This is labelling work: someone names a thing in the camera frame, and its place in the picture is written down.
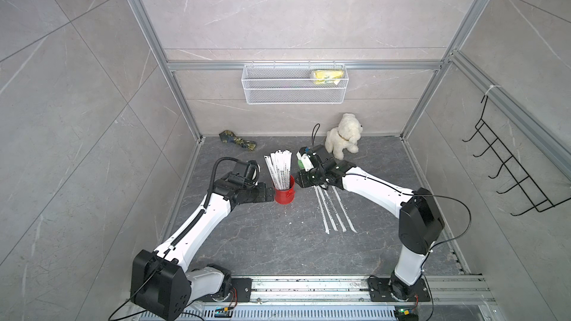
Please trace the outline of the bundle of white straws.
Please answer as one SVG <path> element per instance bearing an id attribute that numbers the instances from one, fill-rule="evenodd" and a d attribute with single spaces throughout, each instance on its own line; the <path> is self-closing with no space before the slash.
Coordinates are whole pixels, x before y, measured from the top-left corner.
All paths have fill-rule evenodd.
<path id="1" fill-rule="evenodd" d="M 291 188 L 291 152 L 278 150 L 264 156 L 276 190 L 287 191 Z"/>

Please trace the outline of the red cup container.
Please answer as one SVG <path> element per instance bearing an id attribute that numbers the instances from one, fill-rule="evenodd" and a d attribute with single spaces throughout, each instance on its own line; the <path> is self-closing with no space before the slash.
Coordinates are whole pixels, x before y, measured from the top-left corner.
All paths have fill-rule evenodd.
<path id="1" fill-rule="evenodd" d="M 294 201 L 295 191 L 294 191 L 295 181 L 294 177 L 291 175 L 289 179 L 289 188 L 287 190 L 274 189 L 274 200 L 278 204 L 287 205 Z"/>

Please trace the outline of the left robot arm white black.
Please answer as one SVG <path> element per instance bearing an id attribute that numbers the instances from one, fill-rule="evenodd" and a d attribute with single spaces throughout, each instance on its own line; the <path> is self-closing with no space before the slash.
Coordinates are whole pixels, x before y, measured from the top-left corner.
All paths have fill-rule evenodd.
<path id="1" fill-rule="evenodd" d="M 168 240 L 134 258 L 129 300 L 163 320 L 176 320 L 189 303 L 202 297 L 224 300 L 231 293 L 231 272 L 214 264 L 190 271 L 190 263 L 235 207 L 273 202 L 274 195 L 264 183 L 215 181 L 202 204 Z"/>

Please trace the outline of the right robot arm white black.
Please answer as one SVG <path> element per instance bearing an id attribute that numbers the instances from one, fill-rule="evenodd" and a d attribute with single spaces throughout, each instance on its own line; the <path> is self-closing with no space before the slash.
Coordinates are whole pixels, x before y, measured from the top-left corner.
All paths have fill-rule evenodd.
<path id="1" fill-rule="evenodd" d="M 300 187 L 338 187 L 365 197 L 398 218 L 402 247 L 390 275 L 390 287 L 395 299 L 409 300 L 445 226 L 431 192 L 406 189 L 376 178 L 352 162 L 335 159 L 323 145 L 300 148 L 297 160 L 299 172 L 294 181 Z"/>

